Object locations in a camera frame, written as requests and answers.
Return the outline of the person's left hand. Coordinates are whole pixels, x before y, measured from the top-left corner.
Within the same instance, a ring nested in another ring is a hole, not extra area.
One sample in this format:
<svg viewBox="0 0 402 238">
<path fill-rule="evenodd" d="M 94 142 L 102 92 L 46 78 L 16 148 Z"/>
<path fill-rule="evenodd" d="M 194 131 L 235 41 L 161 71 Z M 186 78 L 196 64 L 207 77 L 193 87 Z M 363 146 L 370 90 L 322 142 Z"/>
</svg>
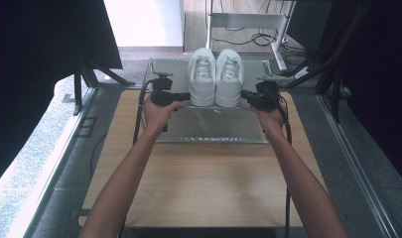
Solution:
<svg viewBox="0 0 402 238">
<path fill-rule="evenodd" d="M 145 118 L 145 131 L 153 134 L 161 134 L 171 118 L 172 113 L 179 108 L 181 103 L 174 101 L 167 106 L 156 105 L 151 97 L 143 104 L 143 116 Z"/>
</svg>

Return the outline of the white desk frame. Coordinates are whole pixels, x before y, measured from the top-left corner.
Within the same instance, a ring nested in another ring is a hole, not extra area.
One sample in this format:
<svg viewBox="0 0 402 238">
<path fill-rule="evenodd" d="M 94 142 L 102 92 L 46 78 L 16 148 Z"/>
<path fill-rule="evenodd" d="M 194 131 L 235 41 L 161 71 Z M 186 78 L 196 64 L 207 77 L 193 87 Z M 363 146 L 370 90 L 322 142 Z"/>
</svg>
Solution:
<svg viewBox="0 0 402 238">
<path fill-rule="evenodd" d="M 211 49 L 211 32 L 213 28 L 245 28 L 245 29 L 273 29 L 277 31 L 276 40 L 271 43 L 274 59 L 281 71 L 287 67 L 283 60 L 280 48 L 294 10 L 296 2 L 289 1 L 285 12 L 279 15 L 272 14 L 245 14 L 245 13 L 218 13 L 213 11 L 213 0 L 208 0 L 206 10 L 206 43 L 205 47 Z"/>
</svg>

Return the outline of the black tripod stand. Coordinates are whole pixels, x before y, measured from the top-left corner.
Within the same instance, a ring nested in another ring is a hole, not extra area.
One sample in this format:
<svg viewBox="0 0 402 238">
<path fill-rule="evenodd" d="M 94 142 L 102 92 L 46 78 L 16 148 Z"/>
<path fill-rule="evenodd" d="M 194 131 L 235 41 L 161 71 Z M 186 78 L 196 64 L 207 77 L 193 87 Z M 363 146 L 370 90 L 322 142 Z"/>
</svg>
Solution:
<svg viewBox="0 0 402 238">
<path fill-rule="evenodd" d="M 113 72 L 111 69 L 98 65 L 91 60 L 84 59 L 81 55 L 75 58 L 75 71 L 73 75 L 73 88 L 74 88 L 74 111 L 73 115 L 76 116 L 83 108 L 81 82 L 84 81 L 88 87 L 94 88 L 98 85 L 99 81 L 95 76 L 94 71 L 100 70 L 105 75 L 109 76 L 121 85 L 135 85 L 131 82 Z"/>
</svg>

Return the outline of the dark curtain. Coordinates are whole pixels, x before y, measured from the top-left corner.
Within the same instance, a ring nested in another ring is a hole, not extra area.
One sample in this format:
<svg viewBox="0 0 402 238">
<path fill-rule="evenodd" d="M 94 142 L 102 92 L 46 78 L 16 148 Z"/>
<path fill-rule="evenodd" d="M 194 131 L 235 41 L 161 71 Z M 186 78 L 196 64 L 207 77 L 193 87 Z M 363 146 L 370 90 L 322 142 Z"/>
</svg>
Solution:
<svg viewBox="0 0 402 238">
<path fill-rule="evenodd" d="M 402 178 L 402 0 L 333 0 L 328 23 L 366 9 L 337 65 L 348 106 Z"/>
<path fill-rule="evenodd" d="M 85 66 L 122 66 L 104 0 L 0 0 L 0 178 Z"/>
</svg>

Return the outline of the white power strip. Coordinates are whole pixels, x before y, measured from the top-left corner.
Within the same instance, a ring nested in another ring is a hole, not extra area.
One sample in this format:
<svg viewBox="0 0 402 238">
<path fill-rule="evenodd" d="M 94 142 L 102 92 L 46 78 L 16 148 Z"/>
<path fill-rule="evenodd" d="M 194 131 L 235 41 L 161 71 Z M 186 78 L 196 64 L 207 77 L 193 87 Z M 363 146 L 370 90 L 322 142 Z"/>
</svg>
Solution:
<svg viewBox="0 0 402 238">
<path fill-rule="evenodd" d="M 305 66 L 305 67 L 303 67 L 299 72 L 297 72 L 297 73 L 294 75 L 294 78 L 295 78 L 295 79 L 298 79 L 298 78 L 300 78 L 300 77 L 302 77 L 302 76 L 308 74 L 309 71 L 310 71 L 310 69 L 309 69 L 307 66 Z"/>
</svg>

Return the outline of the black metal stand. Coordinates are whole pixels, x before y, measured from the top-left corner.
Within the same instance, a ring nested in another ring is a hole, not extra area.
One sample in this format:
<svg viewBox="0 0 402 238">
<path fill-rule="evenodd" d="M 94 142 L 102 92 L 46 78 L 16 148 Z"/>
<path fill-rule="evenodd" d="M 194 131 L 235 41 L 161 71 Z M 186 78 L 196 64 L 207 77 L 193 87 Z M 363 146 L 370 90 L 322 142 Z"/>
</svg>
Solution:
<svg viewBox="0 0 402 238">
<path fill-rule="evenodd" d="M 349 0 L 336 0 L 342 4 L 346 4 Z M 356 31 L 362 17 L 368 9 L 368 4 L 372 0 L 351 0 L 352 4 L 349 10 L 345 13 L 340 20 L 340 24 L 336 30 L 331 34 L 330 39 L 317 50 L 314 60 L 321 59 L 321 63 L 306 75 L 295 79 L 288 84 L 282 85 L 284 89 L 292 89 L 296 86 L 306 82 L 309 79 L 321 75 L 315 86 L 315 92 L 317 95 L 323 95 L 331 89 L 331 114 L 334 120 L 338 123 L 338 107 L 341 99 L 340 85 L 341 79 L 339 73 L 339 59 L 342 56 L 347 44 L 353 33 Z"/>
</svg>

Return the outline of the white sneaker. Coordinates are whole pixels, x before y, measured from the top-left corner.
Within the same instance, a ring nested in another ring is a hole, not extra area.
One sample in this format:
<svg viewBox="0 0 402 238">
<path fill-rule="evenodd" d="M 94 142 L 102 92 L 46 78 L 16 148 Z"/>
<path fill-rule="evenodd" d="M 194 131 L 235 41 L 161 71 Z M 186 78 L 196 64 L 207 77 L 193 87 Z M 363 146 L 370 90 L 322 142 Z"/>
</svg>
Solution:
<svg viewBox="0 0 402 238">
<path fill-rule="evenodd" d="M 188 64 L 188 81 L 191 103 L 194 106 L 211 106 L 215 100 L 215 58 L 210 49 L 197 49 Z"/>
<path fill-rule="evenodd" d="M 244 65 L 240 55 L 232 49 L 223 50 L 216 60 L 215 103 L 233 108 L 240 99 L 244 81 Z"/>
</svg>

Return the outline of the aluminium floor rail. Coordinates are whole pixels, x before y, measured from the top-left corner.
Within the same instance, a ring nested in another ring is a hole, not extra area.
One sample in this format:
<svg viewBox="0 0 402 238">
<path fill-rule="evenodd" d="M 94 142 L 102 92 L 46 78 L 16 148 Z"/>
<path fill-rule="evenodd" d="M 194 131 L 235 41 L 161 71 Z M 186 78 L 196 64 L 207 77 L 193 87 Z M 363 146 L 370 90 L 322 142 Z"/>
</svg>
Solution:
<svg viewBox="0 0 402 238">
<path fill-rule="evenodd" d="M 345 135 L 342 127 L 337 123 L 331 114 L 328 100 L 319 94 L 317 95 L 317 99 L 383 237 L 399 238 L 392 220 L 387 214 L 384 205 L 382 204 L 377 192 L 375 191 L 361 163 L 359 162 L 358 156 L 352 148 L 349 139 Z"/>
<path fill-rule="evenodd" d="M 6 238 L 24 238 L 26 236 L 44 202 L 53 178 L 65 154 L 69 150 L 70 142 L 73 140 L 76 130 L 83 120 L 84 114 L 89 110 L 91 101 L 96 96 L 97 91 L 97 88 L 88 88 L 83 95 L 83 108 L 81 111 L 76 115 L 71 113 L 67 118 L 62 133 L 56 140 L 51 153 L 47 156 L 41 168 L 41 172 L 36 177 L 36 183 L 29 189 L 29 195 L 22 203 L 21 209 L 13 220 Z"/>
</svg>

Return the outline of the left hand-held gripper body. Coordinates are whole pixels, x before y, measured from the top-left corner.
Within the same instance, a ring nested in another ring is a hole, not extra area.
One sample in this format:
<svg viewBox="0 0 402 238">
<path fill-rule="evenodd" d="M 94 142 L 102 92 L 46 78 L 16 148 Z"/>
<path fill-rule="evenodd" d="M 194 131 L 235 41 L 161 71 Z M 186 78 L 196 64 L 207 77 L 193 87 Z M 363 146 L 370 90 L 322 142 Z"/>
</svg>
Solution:
<svg viewBox="0 0 402 238">
<path fill-rule="evenodd" d="M 170 92 L 173 81 L 171 73 L 155 72 L 157 78 L 152 80 L 151 101 L 159 106 L 168 106 L 174 102 L 174 95 Z"/>
</svg>

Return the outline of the metal two-tier shoe rack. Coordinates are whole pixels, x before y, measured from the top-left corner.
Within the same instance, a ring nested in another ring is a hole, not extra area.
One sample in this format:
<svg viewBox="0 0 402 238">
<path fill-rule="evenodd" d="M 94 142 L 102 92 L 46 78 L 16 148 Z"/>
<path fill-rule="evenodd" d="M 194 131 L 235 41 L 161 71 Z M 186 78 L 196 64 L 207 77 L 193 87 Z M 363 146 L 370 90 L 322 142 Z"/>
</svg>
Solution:
<svg viewBox="0 0 402 238">
<path fill-rule="evenodd" d="M 175 93 L 189 93 L 190 85 L 186 79 L 188 62 L 184 59 L 151 59 L 148 63 L 141 94 L 150 95 L 155 72 L 171 73 L 173 81 L 170 90 Z M 242 89 L 256 92 L 257 78 L 246 82 Z M 159 143 L 241 143 L 264 144 L 266 139 L 251 107 L 258 110 L 258 100 L 247 101 L 242 97 L 236 107 L 225 108 L 218 105 L 209 107 L 193 106 L 182 101 L 181 108 L 174 113 L 157 139 Z"/>
</svg>

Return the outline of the person's right hand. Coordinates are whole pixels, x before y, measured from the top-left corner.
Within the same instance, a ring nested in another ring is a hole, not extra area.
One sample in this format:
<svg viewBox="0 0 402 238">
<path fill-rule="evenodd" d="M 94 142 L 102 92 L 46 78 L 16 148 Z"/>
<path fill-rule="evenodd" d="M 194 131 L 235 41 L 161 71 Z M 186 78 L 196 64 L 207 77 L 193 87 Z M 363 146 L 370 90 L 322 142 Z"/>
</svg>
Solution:
<svg viewBox="0 0 402 238">
<path fill-rule="evenodd" d="M 284 136 L 282 131 L 283 118 L 278 110 L 266 112 L 254 107 L 251 107 L 250 110 L 257 115 L 259 124 L 269 142 L 273 142 L 276 138 Z"/>
</svg>

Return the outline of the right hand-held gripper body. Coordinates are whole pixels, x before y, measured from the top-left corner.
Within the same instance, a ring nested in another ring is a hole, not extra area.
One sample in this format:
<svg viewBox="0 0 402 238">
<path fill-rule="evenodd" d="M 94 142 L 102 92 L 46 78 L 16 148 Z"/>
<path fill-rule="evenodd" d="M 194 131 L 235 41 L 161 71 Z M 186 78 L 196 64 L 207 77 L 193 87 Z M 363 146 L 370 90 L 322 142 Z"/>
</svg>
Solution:
<svg viewBox="0 0 402 238">
<path fill-rule="evenodd" d="M 274 109 L 282 109 L 288 111 L 287 100 L 281 95 L 280 85 L 269 77 L 257 77 L 258 82 L 255 84 L 256 92 L 261 100 L 260 109 L 264 111 L 273 111 Z"/>
</svg>

